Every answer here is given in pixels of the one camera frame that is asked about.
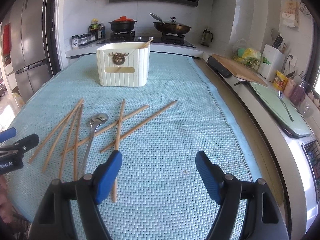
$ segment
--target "white storage box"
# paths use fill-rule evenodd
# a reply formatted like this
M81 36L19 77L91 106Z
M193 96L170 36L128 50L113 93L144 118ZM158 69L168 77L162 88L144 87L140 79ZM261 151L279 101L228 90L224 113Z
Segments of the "white storage box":
M116 87L142 87L147 83L150 44L119 42L97 49L100 84Z

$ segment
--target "red pot lid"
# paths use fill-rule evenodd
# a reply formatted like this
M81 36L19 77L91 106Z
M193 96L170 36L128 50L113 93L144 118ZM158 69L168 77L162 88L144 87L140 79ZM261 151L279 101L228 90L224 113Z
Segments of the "red pot lid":
M114 22L118 22L118 21L134 21L134 20L133 19L129 19L126 16L120 16L120 19L114 20Z

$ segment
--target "yellow container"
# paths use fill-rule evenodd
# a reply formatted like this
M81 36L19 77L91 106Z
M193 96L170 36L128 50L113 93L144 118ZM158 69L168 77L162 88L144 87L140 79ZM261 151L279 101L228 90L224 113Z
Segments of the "yellow container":
M288 82L288 78L285 75L283 75L281 72L277 71L275 80L273 81L273 86L283 91L287 82Z

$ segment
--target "stainless steel refrigerator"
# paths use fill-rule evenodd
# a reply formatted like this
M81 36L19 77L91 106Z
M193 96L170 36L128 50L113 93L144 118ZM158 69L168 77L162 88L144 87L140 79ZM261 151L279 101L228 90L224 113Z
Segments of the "stainless steel refrigerator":
M13 71L23 100L60 71L54 36L55 0L16 0L10 12Z

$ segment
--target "green cutting board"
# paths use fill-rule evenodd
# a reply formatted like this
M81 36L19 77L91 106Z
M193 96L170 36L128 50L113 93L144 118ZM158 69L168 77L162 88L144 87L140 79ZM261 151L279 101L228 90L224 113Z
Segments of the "green cutting board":
M286 104L293 121L278 98L279 91L267 88L258 83L251 83L252 88L258 96L264 101L270 111L275 115L284 128L297 137L305 137L311 135L311 130L297 109L291 104L291 101L283 95L283 101Z

